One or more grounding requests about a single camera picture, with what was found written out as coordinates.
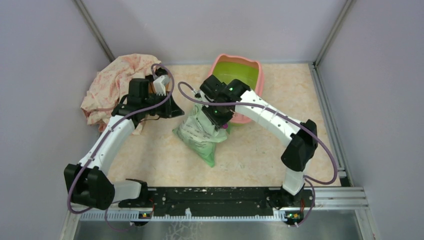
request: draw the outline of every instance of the plastic bag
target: plastic bag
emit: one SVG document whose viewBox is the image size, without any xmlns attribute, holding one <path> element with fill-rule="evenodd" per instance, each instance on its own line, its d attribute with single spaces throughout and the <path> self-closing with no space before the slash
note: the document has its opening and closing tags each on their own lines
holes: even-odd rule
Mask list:
<svg viewBox="0 0 424 240">
<path fill-rule="evenodd" d="M 203 105 L 195 103 L 188 118 L 172 132 L 194 150 L 210 167 L 215 166 L 217 143 L 227 139 L 226 130 L 215 125 L 202 111 Z"/>
</svg>

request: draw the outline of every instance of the wire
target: wire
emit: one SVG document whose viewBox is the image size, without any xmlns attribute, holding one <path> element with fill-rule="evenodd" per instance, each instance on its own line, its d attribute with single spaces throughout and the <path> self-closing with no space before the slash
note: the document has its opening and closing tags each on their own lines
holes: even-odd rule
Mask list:
<svg viewBox="0 0 424 240">
<path fill-rule="evenodd" d="M 152 91 L 155 90 L 155 86 L 153 86 L 153 82 L 149 81 L 148 84 L 150 85 L 150 88 Z"/>
<path fill-rule="evenodd" d="M 290 227 L 300 227 L 306 221 L 306 219 L 309 218 L 309 215 L 311 214 L 312 209 L 315 206 L 315 187 L 314 185 L 312 185 L 312 182 L 310 182 L 308 179 L 305 179 L 305 182 L 307 182 L 310 185 L 310 188 L 312 189 L 312 203 L 310 204 L 310 208 L 307 211 L 304 218 L 302 219 L 302 221 L 300 221 L 299 223 L 295 223 L 294 225 L 289 225 Z"/>
<path fill-rule="evenodd" d="M 155 211 L 155 202 L 153 202 L 153 200 L 152 199 L 149 199 L 149 201 L 150 202 L 152 202 L 153 203 L 153 207 L 152 207 L 152 209 L 151 209 L 151 212 L 150 212 L 150 217 L 146 217 L 146 218 L 151 218 L 152 217 L 152 214 L 153 214 L 153 212 Z M 128 232 L 132 227 L 134 227 L 135 226 L 135 224 L 132 224 L 131 226 L 129 226 L 128 228 L 125 228 L 125 229 L 118 229 L 118 228 L 114 228 L 112 225 L 111 225 L 111 223 L 108 221 L 108 210 L 109 210 L 109 208 L 108 209 L 106 209 L 105 211 L 104 211 L 104 221 L 106 222 L 106 224 L 109 226 L 109 228 L 111 228 L 112 230 L 115 230 L 115 231 L 117 231 L 117 232 Z"/>
<path fill-rule="evenodd" d="M 304 212 L 304 209 L 305 209 L 305 201 L 304 201 L 304 199 L 302 198 L 302 199 L 300 200 L 300 212 L 301 212 L 301 213 L 303 213 L 303 212 Z"/>
<path fill-rule="evenodd" d="M 315 135 L 313 132 L 311 132 L 309 129 L 307 129 L 303 125 L 301 125 L 301 124 L 293 121 L 289 117 L 284 116 L 283 114 L 281 114 L 280 112 L 278 112 L 278 111 L 276 111 L 274 109 L 265 107 L 265 106 L 260 105 L 260 104 L 249 103 L 249 102 L 205 102 L 205 101 L 199 101 L 197 99 L 194 99 L 194 98 L 188 96 L 185 92 L 183 92 L 183 90 L 181 89 L 181 85 L 185 85 L 185 86 L 189 87 L 192 91 L 194 90 L 193 87 L 190 86 L 187 82 L 184 82 L 184 81 L 180 81 L 178 83 L 178 90 L 181 92 L 181 94 L 184 97 L 186 97 L 187 99 L 189 99 L 190 101 L 194 102 L 194 103 L 198 103 L 198 104 L 202 104 L 202 105 L 209 105 L 209 106 L 236 106 L 236 105 L 243 105 L 243 106 L 250 106 L 250 107 L 261 108 L 261 109 L 267 110 L 268 112 L 271 112 L 273 114 L 276 114 L 277 116 L 279 116 L 280 118 L 284 119 L 285 121 L 290 122 L 291 124 L 295 125 L 296 127 L 302 129 L 307 134 L 309 134 L 313 139 L 315 139 L 319 143 L 319 145 L 322 146 L 322 148 L 324 149 L 324 151 L 328 154 L 328 157 L 330 158 L 331 163 L 332 163 L 332 167 L 333 167 L 333 177 L 332 177 L 332 179 L 330 181 L 327 181 L 327 182 L 320 181 L 320 180 L 317 180 L 317 179 L 315 179 L 313 177 L 310 177 L 308 175 L 303 175 L 303 177 L 305 179 L 309 179 L 311 181 L 314 181 L 314 182 L 319 183 L 319 184 L 322 184 L 322 185 L 330 185 L 330 184 L 332 184 L 332 183 L 334 183 L 336 181 L 336 179 L 337 179 L 337 172 L 338 172 L 337 171 L 336 159 L 333 157 L 333 154 L 331 153 L 330 149 L 323 143 L 323 141 L 321 141 L 321 139 L 319 139 L 317 137 L 317 135 Z"/>
<path fill-rule="evenodd" d="M 139 123 L 141 124 L 142 122 L 146 122 L 146 121 L 156 121 L 156 120 L 159 120 L 161 117 L 160 116 L 158 116 L 157 118 L 151 118 L 151 119 L 143 119 L 143 120 L 141 120 Z"/>
<path fill-rule="evenodd" d="M 118 229 L 118 228 L 113 227 L 111 225 L 111 223 L 108 221 L 108 211 L 109 211 L 109 208 L 104 211 L 104 221 L 109 226 L 109 228 L 111 228 L 112 230 L 123 233 L 123 232 L 128 232 L 132 227 L 134 227 L 133 224 L 131 226 L 129 226 L 128 228 L 125 228 L 125 229 Z"/>
<path fill-rule="evenodd" d="M 99 151 L 99 149 L 100 149 L 100 147 L 103 145 L 103 143 L 105 142 L 105 140 L 106 140 L 106 138 L 108 138 L 108 136 L 109 136 L 109 134 L 111 134 L 111 132 L 120 124 L 120 123 L 122 123 L 125 119 L 128 119 L 129 117 L 131 117 L 131 116 L 133 116 L 133 115 L 135 115 L 135 114 L 139 114 L 139 113 L 142 113 L 142 112 L 145 112 L 145 111 L 149 111 L 149 110 L 152 110 L 152 109 L 155 109 L 155 108 L 157 108 L 157 107 L 159 107 L 160 105 L 162 105 L 162 104 L 164 104 L 164 103 L 166 103 L 169 99 L 170 99 L 170 97 L 171 97 L 171 95 L 172 95 L 172 93 L 173 93 L 173 91 L 174 91 L 174 87 L 175 87 L 175 81 L 174 81 L 174 76 L 172 75 L 172 73 L 171 73 L 171 71 L 167 68 L 167 67 L 165 67 L 164 65 L 162 65 L 162 64 L 160 64 L 160 63 L 154 63 L 154 64 L 152 64 L 151 65 L 151 69 L 152 69 L 152 74 L 153 74 L 153 76 L 154 76 L 154 78 L 157 78 L 157 76 L 156 76 L 156 74 L 155 74 L 155 71 L 153 71 L 153 69 L 154 69 L 154 67 L 156 67 L 156 66 L 159 66 L 159 67 L 161 67 L 161 68 L 163 68 L 163 69 L 165 69 L 166 71 L 167 71 L 167 73 L 168 73 L 168 75 L 169 75 L 169 78 L 171 79 L 171 82 L 172 82 L 172 86 L 171 86 L 171 89 L 170 89 L 170 91 L 169 91 L 169 93 L 168 93 L 168 95 L 161 101 L 161 102 L 159 102 L 158 104 L 155 104 L 155 105 L 153 105 L 153 106 L 149 106 L 149 107 L 145 107 L 145 108 L 143 108 L 143 109 L 140 109 L 140 110 L 137 110 L 137 111 L 133 111 L 133 112 L 130 112 L 130 113 L 128 113 L 127 115 L 125 115 L 123 118 L 121 118 L 121 119 L 119 119 L 114 125 L 112 125 L 112 127 L 107 131 L 107 132 L 105 132 L 105 134 L 104 134 L 104 136 L 102 137 L 102 139 L 99 141 L 99 143 L 98 143 L 98 145 L 95 147 L 95 149 L 93 150 L 93 152 L 92 152 L 92 154 L 90 155 L 90 157 L 89 157 L 89 159 L 87 160 L 87 162 L 84 164 L 84 166 L 81 168 L 81 170 L 79 170 L 79 172 L 78 172 L 78 174 L 75 176 L 75 178 L 74 178 L 74 180 L 73 180 L 73 182 L 72 182 L 72 184 L 71 184 L 71 186 L 70 186 L 70 188 L 69 188 L 69 192 L 68 192 L 68 195 L 67 195 L 67 200 L 66 200 L 66 205 L 67 205 L 67 209 L 71 212 L 71 213 L 73 213 L 73 214 L 82 214 L 82 213 L 85 213 L 85 212 L 87 212 L 88 210 L 90 210 L 90 209 L 92 209 L 91 207 L 88 207 L 88 208 L 86 208 L 86 209 L 84 209 L 84 210 L 81 210 L 81 211 L 75 211 L 74 209 L 72 209 L 72 206 L 71 206 L 71 198 L 72 198 L 72 193 L 74 192 L 74 189 L 75 189 L 75 186 L 77 185 L 77 182 L 78 182 L 78 180 L 80 179 L 80 177 L 81 177 L 81 175 L 83 174 L 83 172 L 84 172 L 84 170 L 88 167 L 88 165 L 90 165 L 90 163 L 95 159 L 95 157 L 96 157 L 96 154 L 97 154 L 97 152 Z"/>
<path fill-rule="evenodd" d="M 209 97 L 208 97 L 208 96 L 204 95 L 204 98 L 205 98 L 206 100 L 208 100 L 210 103 L 212 103 L 212 100 L 211 100 L 211 99 L 209 99 Z"/>
</svg>

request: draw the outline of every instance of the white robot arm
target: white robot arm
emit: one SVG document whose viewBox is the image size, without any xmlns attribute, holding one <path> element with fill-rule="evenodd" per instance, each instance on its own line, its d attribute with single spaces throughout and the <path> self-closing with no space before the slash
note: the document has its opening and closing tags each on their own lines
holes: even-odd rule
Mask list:
<svg viewBox="0 0 424 240">
<path fill-rule="evenodd" d="M 146 182 L 127 179 L 112 183 L 108 180 L 107 174 L 125 139 L 147 114 L 159 115 L 161 118 L 173 118 L 184 114 L 170 98 L 165 104 L 152 108 L 150 111 L 123 119 L 128 113 L 151 107 L 165 98 L 167 93 L 164 86 L 168 82 L 169 79 L 161 76 L 153 84 L 156 93 L 149 93 L 149 81 L 146 79 L 130 81 L 128 96 L 123 97 L 114 109 L 113 117 L 110 118 L 98 141 L 78 164 L 69 164 L 64 170 L 71 202 L 101 210 L 107 209 L 114 202 L 127 202 L 135 207 L 143 206 L 148 202 Z M 312 158 L 317 148 L 316 141 L 299 127 L 278 117 L 278 114 L 284 115 L 284 113 L 269 105 L 239 80 L 235 79 L 226 85 L 212 75 L 200 86 L 198 97 L 204 99 L 205 102 L 207 100 L 207 102 L 215 104 L 240 103 L 236 106 L 205 105 L 202 107 L 202 111 L 216 128 L 221 128 L 236 112 L 249 117 L 277 136 L 282 145 L 286 147 L 281 156 L 281 161 L 287 166 L 282 188 L 286 191 L 286 195 L 296 198 L 303 189 L 304 172 L 309 159 Z M 272 109 L 274 113 L 260 107 L 241 105 L 241 103 L 259 104 Z M 308 120 L 303 123 L 293 118 L 290 119 L 308 128 L 316 135 L 317 126 L 313 121 Z M 82 174 L 78 179 L 76 176 L 82 169 Z"/>
<path fill-rule="evenodd" d="M 233 112 L 235 112 L 249 117 L 273 133 L 281 141 L 282 145 L 286 147 L 281 156 L 281 161 L 287 167 L 282 188 L 293 196 L 296 196 L 303 189 L 305 171 L 318 143 L 298 126 L 282 119 L 278 115 L 288 117 L 317 135 L 317 126 L 312 120 L 303 123 L 287 116 L 264 101 L 249 86 L 237 79 L 226 85 L 214 75 L 211 75 L 200 86 L 197 96 L 201 97 L 203 101 L 209 102 L 209 105 L 205 105 L 202 111 L 217 128 L 228 122 L 233 117 Z M 217 105 L 219 103 L 237 103 L 237 105 L 219 106 Z"/>
<path fill-rule="evenodd" d="M 167 75 L 162 75 L 154 81 L 135 78 L 129 82 L 128 95 L 114 108 L 97 142 L 78 164 L 68 164 L 64 170 L 70 202 L 101 210 L 107 209 L 114 202 L 132 201 L 135 207 L 148 202 L 147 183 L 144 181 L 127 179 L 112 183 L 107 175 L 122 144 L 147 115 L 158 115 L 165 119 L 184 115 L 172 96 L 164 104 L 158 105 L 167 97 L 165 86 L 169 81 Z M 149 93 L 152 84 L 155 93 Z M 129 113 L 149 107 L 151 109 L 148 111 L 125 118 Z"/>
</svg>

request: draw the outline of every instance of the pink cloth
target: pink cloth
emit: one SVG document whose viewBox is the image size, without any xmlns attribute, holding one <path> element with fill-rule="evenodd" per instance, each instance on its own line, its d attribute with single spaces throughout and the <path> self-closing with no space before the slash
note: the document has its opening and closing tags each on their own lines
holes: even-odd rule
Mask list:
<svg viewBox="0 0 424 240">
<path fill-rule="evenodd" d="M 103 132 L 112 110 L 122 96 L 128 94 L 130 80 L 151 75 L 151 65 L 158 63 L 160 61 L 152 55 L 130 54 L 119 56 L 98 72 L 81 104 L 87 124 L 99 124 L 98 130 Z M 139 124 L 133 134 L 139 135 L 142 129 L 142 124 Z"/>
</svg>

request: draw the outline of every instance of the gray wall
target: gray wall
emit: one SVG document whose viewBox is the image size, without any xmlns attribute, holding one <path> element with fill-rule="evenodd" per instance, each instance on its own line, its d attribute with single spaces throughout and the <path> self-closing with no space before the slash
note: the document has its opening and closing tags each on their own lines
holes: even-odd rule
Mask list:
<svg viewBox="0 0 424 240">
<path fill-rule="evenodd" d="M 424 237 L 424 1 L 358 0 L 320 70 L 384 240 Z"/>
<path fill-rule="evenodd" d="M 0 239 L 58 239 L 63 170 L 97 134 L 79 106 L 107 64 L 71 0 L 0 1 Z"/>
<path fill-rule="evenodd" d="M 84 0 L 115 56 L 314 61 L 346 0 Z"/>
</svg>

